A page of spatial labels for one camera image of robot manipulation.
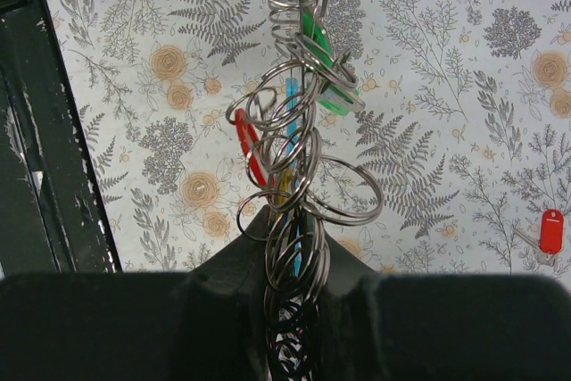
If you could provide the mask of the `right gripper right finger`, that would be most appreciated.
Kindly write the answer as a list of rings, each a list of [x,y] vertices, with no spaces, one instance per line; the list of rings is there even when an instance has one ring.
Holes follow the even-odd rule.
[[[567,380],[570,294],[538,275],[381,274],[334,240],[315,380]]]

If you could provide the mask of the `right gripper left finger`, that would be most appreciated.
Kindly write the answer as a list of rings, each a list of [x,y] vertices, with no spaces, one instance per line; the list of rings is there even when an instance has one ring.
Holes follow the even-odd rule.
[[[4,380],[265,380],[267,209],[197,268],[1,284]]]

